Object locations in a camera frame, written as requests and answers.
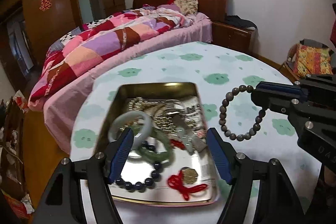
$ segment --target coin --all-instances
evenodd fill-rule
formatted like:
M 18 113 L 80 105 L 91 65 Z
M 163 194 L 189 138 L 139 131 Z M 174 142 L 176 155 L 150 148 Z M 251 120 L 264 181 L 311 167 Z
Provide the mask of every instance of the coin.
M 186 168 L 182 169 L 183 182 L 187 184 L 193 184 L 197 181 L 198 174 L 195 169 Z

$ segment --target wardrobe door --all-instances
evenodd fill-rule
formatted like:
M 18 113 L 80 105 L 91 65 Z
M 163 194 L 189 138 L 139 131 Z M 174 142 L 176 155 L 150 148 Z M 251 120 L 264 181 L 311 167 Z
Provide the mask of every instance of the wardrobe door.
M 34 57 L 43 65 L 48 48 L 76 27 L 70 0 L 22 0 Z

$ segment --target white jade bangle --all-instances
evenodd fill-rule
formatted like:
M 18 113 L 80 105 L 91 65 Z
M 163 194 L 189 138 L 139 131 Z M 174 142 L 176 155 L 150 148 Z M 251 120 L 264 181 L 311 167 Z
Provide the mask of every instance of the white jade bangle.
M 132 150 L 137 149 L 142 144 L 142 142 L 150 136 L 152 132 L 152 120 L 143 111 L 133 110 L 117 117 L 113 121 L 108 132 L 109 142 L 114 142 L 117 139 L 117 133 L 121 127 L 125 126 L 127 122 L 139 117 L 143 119 L 143 126 L 140 132 L 136 136 L 134 136 L 134 141 L 131 148 Z

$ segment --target patchwork quilt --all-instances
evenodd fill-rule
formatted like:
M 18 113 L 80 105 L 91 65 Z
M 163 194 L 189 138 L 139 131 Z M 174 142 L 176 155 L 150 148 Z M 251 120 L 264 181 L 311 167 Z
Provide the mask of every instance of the patchwork quilt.
M 124 10 L 103 20 L 72 30 L 57 40 L 46 54 L 41 77 L 28 106 L 56 93 L 91 68 L 139 42 L 171 29 L 188 27 L 192 19 L 166 8 Z

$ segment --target nightstand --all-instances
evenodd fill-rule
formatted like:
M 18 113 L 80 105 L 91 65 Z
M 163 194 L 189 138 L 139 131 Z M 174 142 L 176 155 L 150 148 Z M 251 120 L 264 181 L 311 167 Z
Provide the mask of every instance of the nightstand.
M 248 54 L 254 37 L 255 31 L 241 29 L 218 21 L 212 23 L 212 44 L 214 45 Z

